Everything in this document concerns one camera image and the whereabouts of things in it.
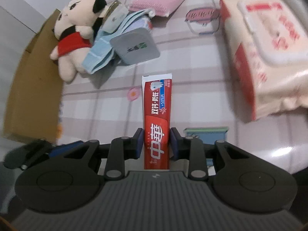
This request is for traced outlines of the small white floss box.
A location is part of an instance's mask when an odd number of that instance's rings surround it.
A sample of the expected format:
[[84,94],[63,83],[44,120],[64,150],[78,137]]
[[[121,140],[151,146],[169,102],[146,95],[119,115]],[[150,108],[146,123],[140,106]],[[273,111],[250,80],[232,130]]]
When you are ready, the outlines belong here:
[[145,28],[137,28],[110,40],[113,50],[127,65],[137,64],[160,57],[151,33]]

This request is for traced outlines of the red toothpaste tube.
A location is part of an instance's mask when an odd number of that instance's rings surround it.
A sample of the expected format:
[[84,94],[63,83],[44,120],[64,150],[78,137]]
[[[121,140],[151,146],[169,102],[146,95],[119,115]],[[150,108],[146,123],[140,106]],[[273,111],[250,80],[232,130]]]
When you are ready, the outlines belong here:
[[169,169],[172,74],[142,77],[144,169]]

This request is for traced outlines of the gold tissue pack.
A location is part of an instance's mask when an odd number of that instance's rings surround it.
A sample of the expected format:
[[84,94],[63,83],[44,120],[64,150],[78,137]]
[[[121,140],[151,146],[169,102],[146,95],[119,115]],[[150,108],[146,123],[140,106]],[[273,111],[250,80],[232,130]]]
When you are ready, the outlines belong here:
[[123,20],[128,15],[128,8],[120,1],[114,1],[106,11],[103,22],[102,30],[106,33],[113,33],[120,26]]

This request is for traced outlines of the brown cardboard box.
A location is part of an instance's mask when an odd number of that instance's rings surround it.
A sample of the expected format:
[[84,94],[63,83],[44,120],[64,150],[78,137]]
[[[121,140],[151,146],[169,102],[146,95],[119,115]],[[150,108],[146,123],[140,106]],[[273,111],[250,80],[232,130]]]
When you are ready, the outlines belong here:
[[18,64],[5,110],[3,135],[7,139],[23,143],[57,140],[63,81],[49,55],[57,45],[52,28],[58,15],[55,10],[45,21]]

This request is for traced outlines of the black-haired red-dress plush doll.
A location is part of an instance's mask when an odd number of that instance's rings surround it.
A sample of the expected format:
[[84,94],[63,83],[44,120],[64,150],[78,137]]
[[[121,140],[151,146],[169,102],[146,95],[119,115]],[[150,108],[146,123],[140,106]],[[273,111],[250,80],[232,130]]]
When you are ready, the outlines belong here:
[[107,10],[105,0],[71,0],[60,12],[53,32],[58,40],[50,59],[58,62],[59,76],[71,83],[85,74],[82,62],[89,53]]

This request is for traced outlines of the large beige baby wipes pack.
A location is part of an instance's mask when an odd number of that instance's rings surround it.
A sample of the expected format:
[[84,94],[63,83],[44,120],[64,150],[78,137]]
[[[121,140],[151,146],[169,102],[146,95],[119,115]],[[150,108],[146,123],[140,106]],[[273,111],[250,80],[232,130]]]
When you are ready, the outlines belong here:
[[307,107],[307,31],[283,0],[220,0],[251,119]]

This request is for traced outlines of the light blue folded cloth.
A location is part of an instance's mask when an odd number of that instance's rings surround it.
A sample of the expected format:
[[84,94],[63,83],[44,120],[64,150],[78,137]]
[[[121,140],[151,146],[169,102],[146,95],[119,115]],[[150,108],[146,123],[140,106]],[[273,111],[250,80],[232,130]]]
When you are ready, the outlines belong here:
[[113,34],[102,29],[85,57],[82,66],[88,74],[103,69],[118,56],[126,65],[137,64],[160,56],[151,35],[153,9],[143,9],[126,16]]

